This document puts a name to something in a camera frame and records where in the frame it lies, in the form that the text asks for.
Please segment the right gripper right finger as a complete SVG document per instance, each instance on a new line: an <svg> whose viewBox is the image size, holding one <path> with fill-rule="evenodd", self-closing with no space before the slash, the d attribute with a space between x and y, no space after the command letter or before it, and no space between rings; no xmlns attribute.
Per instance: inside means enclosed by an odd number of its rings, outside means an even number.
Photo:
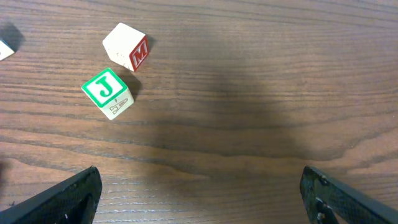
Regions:
<svg viewBox="0 0 398 224"><path fill-rule="evenodd" d="M397 223L397 210L312 166L303 169L300 193L310 223Z"/></svg>

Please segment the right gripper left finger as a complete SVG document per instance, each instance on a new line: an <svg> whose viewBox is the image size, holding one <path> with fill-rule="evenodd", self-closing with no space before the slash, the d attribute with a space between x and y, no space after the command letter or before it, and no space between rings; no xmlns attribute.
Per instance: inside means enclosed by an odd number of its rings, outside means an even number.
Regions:
<svg viewBox="0 0 398 224"><path fill-rule="evenodd" d="M91 166L1 212L1 223L93 223L102 192L98 169Z"/></svg>

